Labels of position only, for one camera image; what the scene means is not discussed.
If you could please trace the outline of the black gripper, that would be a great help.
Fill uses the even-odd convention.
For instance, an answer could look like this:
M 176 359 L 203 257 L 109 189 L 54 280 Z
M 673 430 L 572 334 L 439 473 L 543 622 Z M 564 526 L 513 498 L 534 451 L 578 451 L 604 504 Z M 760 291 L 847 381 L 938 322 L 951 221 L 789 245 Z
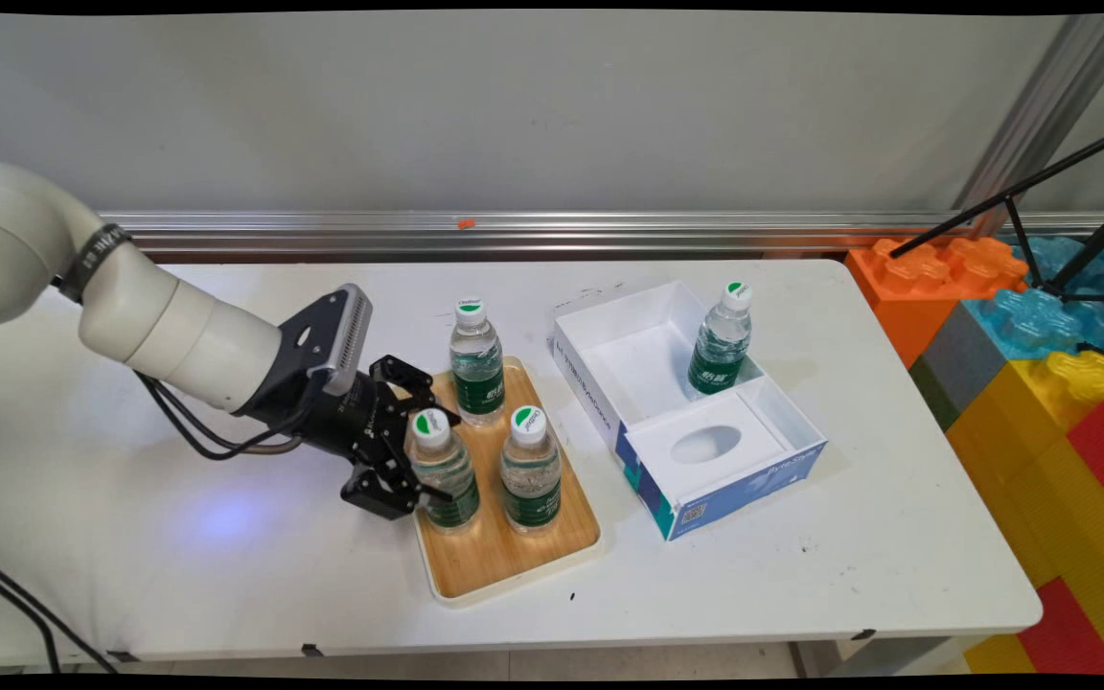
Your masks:
M 396 520 L 421 507 L 452 505 L 452 493 L 420 479 L 404 457 L 404 415 L 437 408 L 447 415 L 452 427 L 463 424 L 461 416 L 438 402 L 427 372 L 399 357 L 378 358 L 371 376 L 355 376 L 344 396 L 320 392 L 309 401 L 304 393 L 311 388 L 310 379 L 289 376 L 250 399 L 245 415 L 273 428 L 310 406 L 310 415 L 285 434 L 349 459 L 352 473 L 341 488 L 341 499 L 368 514 Z M 396 397 L 393 388 L 406 393 L 406 399 Z

